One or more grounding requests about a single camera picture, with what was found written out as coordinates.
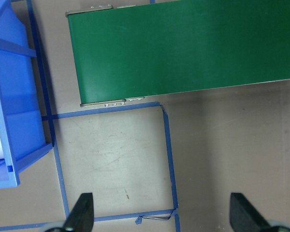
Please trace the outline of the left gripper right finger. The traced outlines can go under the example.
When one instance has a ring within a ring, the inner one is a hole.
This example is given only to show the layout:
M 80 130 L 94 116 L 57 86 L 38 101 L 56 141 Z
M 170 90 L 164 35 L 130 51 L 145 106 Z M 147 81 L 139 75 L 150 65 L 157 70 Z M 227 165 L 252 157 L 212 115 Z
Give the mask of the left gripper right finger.
M 244 194 L 236 192 L 230 195 L 229 221 L 234 232 L 261 232 L 271 227 Z

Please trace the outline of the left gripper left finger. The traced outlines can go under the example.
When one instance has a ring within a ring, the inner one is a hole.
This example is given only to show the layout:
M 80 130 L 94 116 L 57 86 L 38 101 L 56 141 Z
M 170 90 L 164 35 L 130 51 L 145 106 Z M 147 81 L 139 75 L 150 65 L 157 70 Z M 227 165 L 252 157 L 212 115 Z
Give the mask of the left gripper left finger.
M 92 193 L 82 193 L 63 224 L 65 232 L 91 232 L 94 225 Z

